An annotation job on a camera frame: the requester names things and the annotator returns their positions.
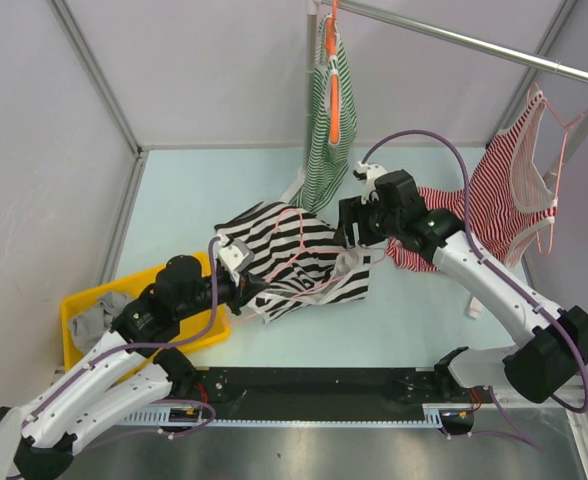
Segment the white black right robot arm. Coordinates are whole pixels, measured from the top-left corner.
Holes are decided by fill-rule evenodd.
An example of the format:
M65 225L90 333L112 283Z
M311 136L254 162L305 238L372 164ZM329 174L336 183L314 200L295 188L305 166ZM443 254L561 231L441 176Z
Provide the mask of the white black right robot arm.
M521 282L481 248L461 219L446 208L430 209L404 170L359 165L365 189L339 203L336 242L370 246L396 239L405 250L463 286L508 332L510 348L449 354L435 376L437 393L458 401L471 387L508 385L533 403L553 399L574 375L586 373L588 314L564 309Z

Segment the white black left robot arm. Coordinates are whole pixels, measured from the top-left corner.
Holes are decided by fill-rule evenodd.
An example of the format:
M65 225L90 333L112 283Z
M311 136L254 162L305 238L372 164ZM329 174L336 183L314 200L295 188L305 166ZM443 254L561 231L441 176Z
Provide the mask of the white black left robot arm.
M46 392L0 408L0 479L56 479L101 434L163 400L186 402L195 369L177 341L183 320L221 304L239 312L266 284L236 246L198 259L176 256L127 304L98 343Z

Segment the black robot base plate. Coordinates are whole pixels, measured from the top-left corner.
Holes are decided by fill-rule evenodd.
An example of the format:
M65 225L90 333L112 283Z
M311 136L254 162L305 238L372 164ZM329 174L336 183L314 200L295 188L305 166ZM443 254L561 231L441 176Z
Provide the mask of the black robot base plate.
M174 387L165 402L177 404L180 400L201 401L213 409L216 405L272 407L304 402L345 405L363 400L386 408L400 404L461 405L473 412L485 401L476 390L456 385L441 371L266 367L197 370ZM188 408L195 413L208 411L198 406Z

